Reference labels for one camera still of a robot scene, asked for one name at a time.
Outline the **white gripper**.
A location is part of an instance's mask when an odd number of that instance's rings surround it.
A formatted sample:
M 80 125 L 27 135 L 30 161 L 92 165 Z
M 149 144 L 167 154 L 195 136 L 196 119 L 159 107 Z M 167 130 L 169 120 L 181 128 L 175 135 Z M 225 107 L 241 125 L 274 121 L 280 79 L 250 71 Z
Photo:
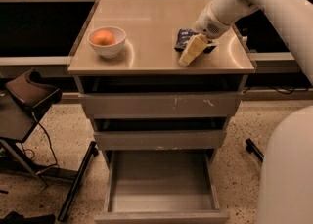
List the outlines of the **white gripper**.
M 179 58 L 179 64 L 183 67 L 188 66 L 208 47 L 208 38 L 217 39 L 229 29 L 229 25 L 222 23 L 214 16 L 211 4 L 208 4 L 192 25 L 192 30 L 200 34 L 193 35 L 189 39 Z

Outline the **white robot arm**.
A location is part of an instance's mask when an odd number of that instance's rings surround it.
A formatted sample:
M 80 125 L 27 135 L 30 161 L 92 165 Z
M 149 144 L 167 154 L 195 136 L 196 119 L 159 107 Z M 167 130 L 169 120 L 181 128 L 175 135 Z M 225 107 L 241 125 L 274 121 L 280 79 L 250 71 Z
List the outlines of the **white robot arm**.
M 216 39 L 238 19 L 263 11 L 313 83 L 313 4 L 307 0 L 212 0 L 193 30 Z M 313 107 L 272 133 L 261 167 L 256 224 L 313 224 Z

